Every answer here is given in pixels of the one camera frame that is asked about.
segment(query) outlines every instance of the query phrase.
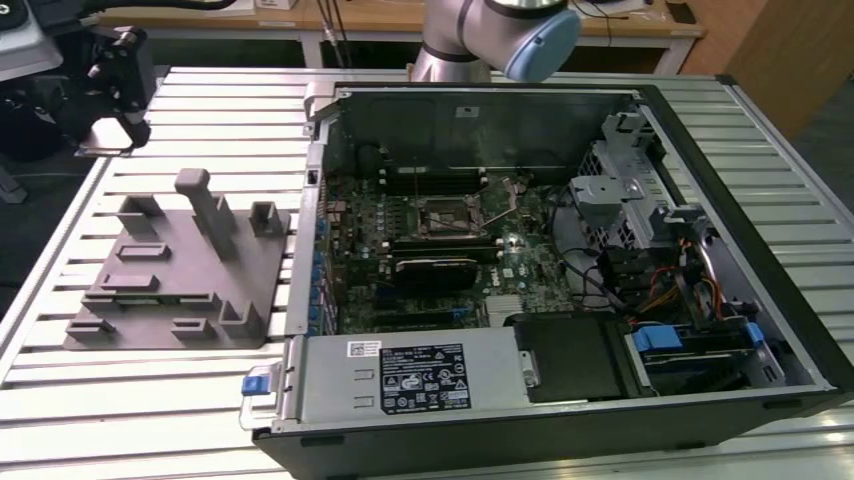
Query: aluminum table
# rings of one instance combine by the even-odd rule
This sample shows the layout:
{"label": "aluminum table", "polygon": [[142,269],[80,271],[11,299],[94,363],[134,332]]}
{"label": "aluminum table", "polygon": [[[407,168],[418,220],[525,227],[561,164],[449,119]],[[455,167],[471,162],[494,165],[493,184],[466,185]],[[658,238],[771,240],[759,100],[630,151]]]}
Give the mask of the aluminum table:
{"label": "aluminum table", "polygon": [[[854,356],[854,217],[738,87],[713,77],[559,75],[551,82],[654,83],[837,341]],[[290,478],[252,446],[238,409],[243,374],[282,355],[292,237],[270,343],[259,350],[67,352],[80,307],[128,194],[190,208],[174,174],[207,168],[234,209],[272,200],[299,214],[312,81],[401,81],[401,71],[175,68],[151,105],[148,145],[95,163],[19,297],[0,323],[0,480]],[[686,198],[683,175],[674,179]],[[264,398],[262,407],[271,407]],[[850,478],[854,410],[773,423],[719,446],[418,478]]]}

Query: red cable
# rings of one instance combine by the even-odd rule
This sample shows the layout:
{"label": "red cable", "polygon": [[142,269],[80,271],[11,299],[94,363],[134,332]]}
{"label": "red cable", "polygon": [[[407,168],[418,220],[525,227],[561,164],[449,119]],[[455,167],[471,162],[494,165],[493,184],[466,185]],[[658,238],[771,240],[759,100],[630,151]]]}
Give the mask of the red cable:
{"label": "red cable", "polygon": [[658,276],[662,273],[675,269],[677,267],[662,267],[658,270],[655,270],[655,272],[653,272],[653,279],[650,280],[650,298],[653,298],[653,294],[655,293],[655,282],[658,281]]}

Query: warning label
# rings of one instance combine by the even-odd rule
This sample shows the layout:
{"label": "warning label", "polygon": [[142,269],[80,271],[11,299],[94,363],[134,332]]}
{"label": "warning label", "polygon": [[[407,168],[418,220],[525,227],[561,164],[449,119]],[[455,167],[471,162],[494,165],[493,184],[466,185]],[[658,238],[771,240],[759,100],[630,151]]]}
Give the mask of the warning label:
{"label": "warning label", "polygon": [[379,370],[389,415],[471,408],[462,343],[383,348]]}

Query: wooden desk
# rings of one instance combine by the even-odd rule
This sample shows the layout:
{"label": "wooden desk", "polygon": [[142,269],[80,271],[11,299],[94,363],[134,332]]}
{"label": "wooden desk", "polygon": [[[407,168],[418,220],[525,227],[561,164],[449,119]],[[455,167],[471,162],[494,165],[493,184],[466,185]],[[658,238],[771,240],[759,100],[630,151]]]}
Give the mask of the wooden desk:
{"label": "wooden desk", "polygon": [[[423,6],[383,0],[340,1],[351,41],[421,42]],[[655,73],[679,72],[694,41],[706,34],[701,25],[677,23],[666,13],[665,0],[651,10],[666,20],[630,15],[630,19],[585,18],[578,45],[663,49]],[[308,68],[323,68],[323,23],[315,0],[300,0],[290,11],[258,9],[246,17],[206,17],[175,9],[126,8],[102,15],[107,25],[134,24],[154,38],[299,40]]]}

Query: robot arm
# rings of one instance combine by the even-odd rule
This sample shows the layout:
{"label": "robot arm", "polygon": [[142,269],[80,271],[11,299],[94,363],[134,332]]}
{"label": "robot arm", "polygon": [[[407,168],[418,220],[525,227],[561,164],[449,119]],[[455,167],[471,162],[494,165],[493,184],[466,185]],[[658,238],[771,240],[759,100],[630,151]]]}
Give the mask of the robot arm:
{"label": "robot arm", "polygon": [[40,118],[78,145],[102,118],[115,118],[142,147],[155,92],[146,32],[98,27],[94,13],[123,6],[218,10],[235,0],[0,0],[0,115]]}
{"label": "robot arm", "polygon": [[542,82],[578,41],[567,0],[430,0],[425,9],[415,81],[489,81],[491,66],[511,80]]}

